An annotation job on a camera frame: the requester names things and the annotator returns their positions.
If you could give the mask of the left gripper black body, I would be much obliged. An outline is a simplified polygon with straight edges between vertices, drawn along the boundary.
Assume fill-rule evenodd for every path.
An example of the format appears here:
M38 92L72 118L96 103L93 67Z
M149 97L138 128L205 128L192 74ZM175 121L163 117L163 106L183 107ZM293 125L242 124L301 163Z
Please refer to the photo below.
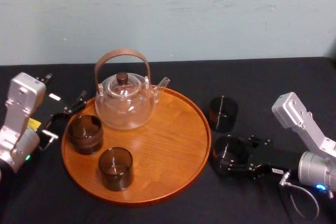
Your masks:
M64 114L64 107L68 106L64 100L53 94L46 94L42 104L30 116L28 126L34 130L40 140L58 138L62 133L57 129L59 122L66 122L70 114Z

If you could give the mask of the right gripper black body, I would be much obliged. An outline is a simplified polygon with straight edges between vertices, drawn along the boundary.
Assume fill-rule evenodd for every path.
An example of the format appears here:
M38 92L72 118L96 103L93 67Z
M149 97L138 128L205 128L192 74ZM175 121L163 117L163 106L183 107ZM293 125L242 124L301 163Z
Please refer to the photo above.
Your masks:
M262 145L251 153L247 170L252 178L271 174L282 177L286 172L290 178L298 180L299 163L302 153L275 149L272 146Z

